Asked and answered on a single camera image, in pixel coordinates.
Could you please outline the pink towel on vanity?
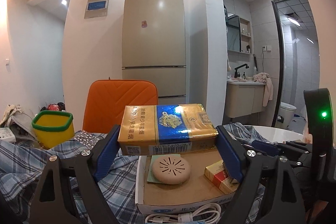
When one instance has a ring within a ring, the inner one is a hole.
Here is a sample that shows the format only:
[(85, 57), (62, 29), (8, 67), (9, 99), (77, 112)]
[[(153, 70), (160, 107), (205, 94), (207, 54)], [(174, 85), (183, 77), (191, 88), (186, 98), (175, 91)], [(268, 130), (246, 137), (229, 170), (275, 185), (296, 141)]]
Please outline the pink towel on vanity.
[(253, 76), (253, 81), (256, 83), (265, 84), (264, 96), (262, 99), (262, 106), (267, 107), (269, 101), (273, 100), (273, 83), (270, 75), (265, 72), (258, 73)]

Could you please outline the white cloth bag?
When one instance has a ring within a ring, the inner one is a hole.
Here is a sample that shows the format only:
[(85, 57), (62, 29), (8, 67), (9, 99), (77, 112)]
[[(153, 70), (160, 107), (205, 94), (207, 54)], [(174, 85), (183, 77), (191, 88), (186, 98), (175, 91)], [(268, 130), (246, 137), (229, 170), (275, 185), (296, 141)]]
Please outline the white cloth bag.
[(1, 140), (9, 143), (37, 141), (32, 127), (34, 113), (21, 105), (8, 105), (1, 119)]

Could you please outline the gold blue cigarette pack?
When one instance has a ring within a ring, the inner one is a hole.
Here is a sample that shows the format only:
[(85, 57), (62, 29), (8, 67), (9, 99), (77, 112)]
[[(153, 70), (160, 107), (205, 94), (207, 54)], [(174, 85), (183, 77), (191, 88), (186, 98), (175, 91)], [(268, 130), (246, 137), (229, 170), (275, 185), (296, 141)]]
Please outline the gold blue cigarette pack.
[(118, 143), (124, 155), (212, 149), (218, 132), (201, 104), (126, 106)]

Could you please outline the bathroom mirror cabinet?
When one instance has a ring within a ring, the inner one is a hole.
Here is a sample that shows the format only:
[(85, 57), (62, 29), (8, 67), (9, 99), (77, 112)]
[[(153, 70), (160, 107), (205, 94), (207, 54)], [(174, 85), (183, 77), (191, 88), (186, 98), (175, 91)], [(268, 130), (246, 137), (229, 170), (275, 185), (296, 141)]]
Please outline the bathroom mirror cabinet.
[(234, 13), (234, 5), (224, 5), (227, 28), (227, 49), (232, 52), (252, 54), (252, 22), (246, 15)]

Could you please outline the yellow bin green rim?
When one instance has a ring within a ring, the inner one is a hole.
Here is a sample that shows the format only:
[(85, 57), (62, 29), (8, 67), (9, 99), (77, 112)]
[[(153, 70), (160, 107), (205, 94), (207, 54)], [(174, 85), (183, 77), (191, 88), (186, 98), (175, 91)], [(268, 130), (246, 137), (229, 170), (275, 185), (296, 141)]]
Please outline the yellow bin green rim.
[(68, 112), (41, 111), (31, 122), (41, 146), (51, 149), (75, 135), (73, 115)]

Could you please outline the wall panel with blue screens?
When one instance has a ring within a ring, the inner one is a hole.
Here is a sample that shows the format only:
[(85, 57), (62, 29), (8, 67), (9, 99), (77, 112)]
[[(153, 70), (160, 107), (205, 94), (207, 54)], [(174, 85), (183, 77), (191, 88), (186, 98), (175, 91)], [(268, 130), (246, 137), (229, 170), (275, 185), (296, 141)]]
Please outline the wall panel with blue screens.
[(84, 18), (104, 17), (108, 14), (109, 0), (88, 0)]

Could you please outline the bathroom vanity cabinet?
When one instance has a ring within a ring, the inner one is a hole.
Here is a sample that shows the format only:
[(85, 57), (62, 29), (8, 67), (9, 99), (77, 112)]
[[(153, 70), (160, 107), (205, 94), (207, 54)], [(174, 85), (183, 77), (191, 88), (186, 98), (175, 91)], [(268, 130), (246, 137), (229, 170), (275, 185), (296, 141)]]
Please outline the bathroom vanity cabinet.
[(264, 111), (265, 84), (255, 82), (227, 81), (224, 114), (238, 118)]

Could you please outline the blue plaid shirt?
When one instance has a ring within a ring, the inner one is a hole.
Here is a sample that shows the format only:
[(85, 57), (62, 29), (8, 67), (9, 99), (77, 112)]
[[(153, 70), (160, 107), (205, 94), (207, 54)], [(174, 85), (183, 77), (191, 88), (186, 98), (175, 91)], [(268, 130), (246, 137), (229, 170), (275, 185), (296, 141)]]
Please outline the blue plaid shirt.
[(119, 126), (88, 147), (78, 137), (48, 150), (1, 141), (1, 223), (147, 223), (135, 205), (137, 156)]

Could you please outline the white toilet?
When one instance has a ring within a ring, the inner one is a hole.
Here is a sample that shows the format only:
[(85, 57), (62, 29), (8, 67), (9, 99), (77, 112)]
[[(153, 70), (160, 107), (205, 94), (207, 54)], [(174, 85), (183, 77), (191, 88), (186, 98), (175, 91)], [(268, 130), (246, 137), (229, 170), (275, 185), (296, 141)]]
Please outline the white toilet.
[(288, 128), (288, 125), (292, 121), (296, 110), (297, 108), (295, 106), (285, 102), (281, 102), (275, 127), (286, 130)]

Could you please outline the orange chair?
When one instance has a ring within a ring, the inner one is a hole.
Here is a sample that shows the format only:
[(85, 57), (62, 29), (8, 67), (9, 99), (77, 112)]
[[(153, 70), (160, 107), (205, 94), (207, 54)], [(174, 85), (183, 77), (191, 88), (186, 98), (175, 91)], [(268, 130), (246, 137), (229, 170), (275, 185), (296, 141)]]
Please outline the orange chair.
[(89, 88), (82, 130), (107, 134), (121, 124), (126, 106), (157, 103), (157, 87), (150, 81), (97, 80)]

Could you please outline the beige refrigerator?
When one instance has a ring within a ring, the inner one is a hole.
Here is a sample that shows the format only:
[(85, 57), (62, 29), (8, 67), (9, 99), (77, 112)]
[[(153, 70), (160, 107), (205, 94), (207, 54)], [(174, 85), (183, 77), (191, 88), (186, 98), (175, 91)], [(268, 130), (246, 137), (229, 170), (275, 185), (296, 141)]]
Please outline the beige refrigerator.
[(186, 102), (183, 0), (125, 0), (122, 76), (155, 84), (161, 105)]

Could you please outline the cardboard tray box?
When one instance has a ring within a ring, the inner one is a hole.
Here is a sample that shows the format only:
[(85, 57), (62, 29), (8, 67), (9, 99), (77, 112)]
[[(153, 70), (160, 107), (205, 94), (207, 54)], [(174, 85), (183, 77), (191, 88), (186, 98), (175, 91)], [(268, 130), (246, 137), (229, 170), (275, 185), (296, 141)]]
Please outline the cardboard tray box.
[(151, 156), (140, 156), (135, 183), (135, 205), (143, 215), (152, 213), (178, 214), (194, 211), (212, 202), (228, 203), (233, 193), (225, 194), (206, 176), (205, 167), (221, 160), (217, 149), (181, 155), (191, 166), (187, 181), (179, 185), (157, 184), (147, 181)]

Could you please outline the red gold cigarette pack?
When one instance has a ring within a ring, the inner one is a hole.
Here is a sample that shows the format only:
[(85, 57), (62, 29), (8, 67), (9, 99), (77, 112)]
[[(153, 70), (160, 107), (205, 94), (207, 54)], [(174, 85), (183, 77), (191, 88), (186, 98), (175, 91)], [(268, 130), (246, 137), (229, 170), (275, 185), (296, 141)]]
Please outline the red gold cigarette pack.
[(222, 160), (205, 167), (204, 175), (225, 195), (234, 193), (239, 186), (238, 183), (232, 183)]

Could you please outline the round beige diffuser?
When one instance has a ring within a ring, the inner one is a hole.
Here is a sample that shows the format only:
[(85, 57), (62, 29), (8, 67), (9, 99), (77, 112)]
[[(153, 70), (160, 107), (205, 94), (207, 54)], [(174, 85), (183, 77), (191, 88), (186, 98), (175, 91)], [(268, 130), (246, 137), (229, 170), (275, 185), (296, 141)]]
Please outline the round beige diffuser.
[(153, 161), (151, 171), (161, 183), (167, 185), (183, 184), (191, 174), (191, 167), (181, 156), (165, 155)]

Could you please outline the patterned pink cloth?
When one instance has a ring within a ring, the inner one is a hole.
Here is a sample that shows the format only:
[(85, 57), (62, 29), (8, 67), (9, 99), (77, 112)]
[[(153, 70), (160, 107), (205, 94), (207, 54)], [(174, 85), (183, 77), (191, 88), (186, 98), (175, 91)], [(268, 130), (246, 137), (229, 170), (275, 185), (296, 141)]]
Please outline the patterned pink cloth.
[(89, 132), (86, 132), (86, 131), (78, 131), (74, 135), (73, 140), (78, 141), (84, 147), (92, 149), (97, 144), (98, 141), (100, 141), (104, 138), (105, 138), (105, 134), (89, 133)]

